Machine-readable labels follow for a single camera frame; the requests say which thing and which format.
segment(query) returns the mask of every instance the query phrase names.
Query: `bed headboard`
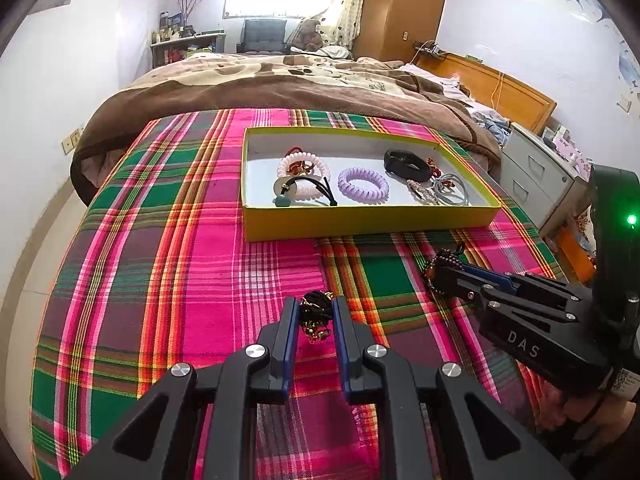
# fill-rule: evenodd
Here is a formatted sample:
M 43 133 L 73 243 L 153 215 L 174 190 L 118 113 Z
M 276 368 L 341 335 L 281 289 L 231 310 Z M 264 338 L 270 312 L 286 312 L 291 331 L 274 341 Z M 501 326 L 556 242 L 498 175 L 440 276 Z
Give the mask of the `bed headboard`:
M 457 76 L 479 103 L 496 108 L 504 117 L 522 124 L 528 130 L 541 134 L 545 123 L 556 108 L 556 102 L 517 79 L 499 72 L 495 68 L 456 54 L 443 54 L 437 59 L 429 54 L 420 54 L 418 66 L 440 76 Z M 491 95 L 494 94 L 494 105 Z

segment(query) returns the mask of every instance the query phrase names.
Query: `black chair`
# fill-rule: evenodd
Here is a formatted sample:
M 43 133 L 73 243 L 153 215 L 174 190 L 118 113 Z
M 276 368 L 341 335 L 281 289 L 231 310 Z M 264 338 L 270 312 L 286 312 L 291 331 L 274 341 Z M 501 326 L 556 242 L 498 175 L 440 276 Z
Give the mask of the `black chair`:
M 236 45 L 236 52 L 281 52 L 287 53 L 284 40 L 287 20 L 244 20 L 242 43 Z

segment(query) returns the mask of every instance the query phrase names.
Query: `drawer handle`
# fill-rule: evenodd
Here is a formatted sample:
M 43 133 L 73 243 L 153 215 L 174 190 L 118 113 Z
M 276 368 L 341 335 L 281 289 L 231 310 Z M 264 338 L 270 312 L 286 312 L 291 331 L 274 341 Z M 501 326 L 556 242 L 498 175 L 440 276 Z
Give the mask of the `drawer handle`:
M 527 197 L 529 196 L 529 191 L 527 191 L 526 189 L 524 189 L 524 188 L 522 187 L 522 184 L 521 184 L 521 183 L 519 183 L 518 181 L 516 181 L 515 179 L 513 179 L 513 192 L 514 192 L 515 194 L 517 194 L 518 196 L 521 196 L 521 194 L 520 194 L 520 193 L 518 193 L 518 191 L 516 190 L 516 186 L 518 186 L 521 190 L 523 190 L 523 191 L 524 191 L 524 198 L 522 199 L 522 201 L 523 201 L 523 202 L 526 202 L 526 201 L 527 201 Z
M 542 170 L 542 171 L 540 171 L 540 178 L 542 178 L 542 176 L 545 174 L 545 167 L 542 164 L 540 164 L 535 158 L 533 158 L 531 155 L 529 155 L 529 167 L 530 168 L 531 168 L 531 161 L 533 161 L 537 166 L 540 167 L 540 170 Z

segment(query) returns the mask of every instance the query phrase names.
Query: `tiled floor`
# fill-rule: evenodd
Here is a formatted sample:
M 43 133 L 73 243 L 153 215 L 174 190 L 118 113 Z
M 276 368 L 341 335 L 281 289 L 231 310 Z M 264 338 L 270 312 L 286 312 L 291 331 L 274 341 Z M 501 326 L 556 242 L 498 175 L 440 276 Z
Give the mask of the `tiled floor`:
M 73 193 L 66 202 L 31 266 L 12 327 L 6 375 L 6 437 L 28 471 L 31 470 L 30 397 L 33 355 L 42 314 L 66 248 L 86 206 Z

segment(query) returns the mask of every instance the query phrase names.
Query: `brown stuffed animal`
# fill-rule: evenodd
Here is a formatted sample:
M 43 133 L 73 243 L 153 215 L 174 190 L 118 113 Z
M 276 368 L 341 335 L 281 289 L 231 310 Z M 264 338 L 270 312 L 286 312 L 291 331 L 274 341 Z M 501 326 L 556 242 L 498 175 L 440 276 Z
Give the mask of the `brown stuffed animal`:
M 308 50 L 309 52 L 315 52 L 322 47 L 322 36 L 316 31 L 318 25 L 320 25 L 318 20 L 305 20 L 302 22 L 292 45 L 300 50 Z

